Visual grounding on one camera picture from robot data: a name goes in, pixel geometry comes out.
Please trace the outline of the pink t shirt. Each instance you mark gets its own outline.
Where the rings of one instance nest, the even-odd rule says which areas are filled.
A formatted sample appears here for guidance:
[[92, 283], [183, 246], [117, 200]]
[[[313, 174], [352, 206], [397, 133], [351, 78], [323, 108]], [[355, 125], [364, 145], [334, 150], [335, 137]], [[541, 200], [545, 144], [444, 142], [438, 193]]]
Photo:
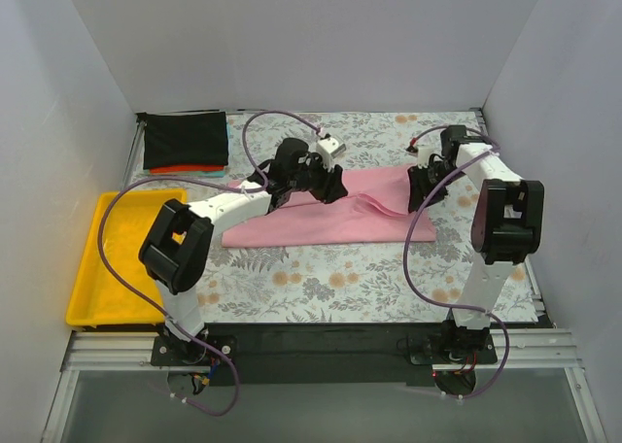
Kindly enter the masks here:
[[406, 165], [346, 170], [348, 195], [331, 204], [310, 193], [295, 193], [287, 204], [227, 230], [226, 248], [403, 242], [413, 215], [408, 212]]

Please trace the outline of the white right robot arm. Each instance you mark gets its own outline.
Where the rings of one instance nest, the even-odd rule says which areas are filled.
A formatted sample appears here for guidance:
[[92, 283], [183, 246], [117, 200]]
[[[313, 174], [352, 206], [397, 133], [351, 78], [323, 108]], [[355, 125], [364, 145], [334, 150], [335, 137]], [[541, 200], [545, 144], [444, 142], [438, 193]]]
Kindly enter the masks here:
[[422, 300], [447, 309], [448, 315], [425, 339], [408, 338], [407, 353], [416, 365], [474, 364], [496, 360], [490, 334], [497, 321], [493, 310], [514, 269], [540, 245], [544, 186], [513, 172], [500, 158], [499, 145], [464, 125], [439, 126], [440, 145], [413, 138], [407, 152], [417, 162], [407, 171], [408, 212], [415, 220], [443, 201], [449, 186], [468, 178], [478, 191], [470, 229], [474, 251], [465, 286], [455, 303]]

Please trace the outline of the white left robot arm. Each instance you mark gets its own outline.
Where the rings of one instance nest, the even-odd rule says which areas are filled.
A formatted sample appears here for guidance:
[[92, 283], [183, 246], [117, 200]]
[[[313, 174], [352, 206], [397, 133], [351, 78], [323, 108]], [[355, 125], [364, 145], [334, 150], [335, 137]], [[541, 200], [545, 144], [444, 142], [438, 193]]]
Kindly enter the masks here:
[[324, 204], [346, 197], [343, 168], [335, 163], [345, 150], [344, 143], [330, 135], [319, 139], [314, 150], [300, 139], [286, 138], [272, 158], [230, 192], [190, 204], [177, 199], [163, 204], [139, 260], [155, 281], [166, 311], [162, 342], [182, 363], [195, 365], [208, 355], [207, 325], [200, 313], [196, 284], [213, 238], [274, 212], [295, 192], [308, 192]]

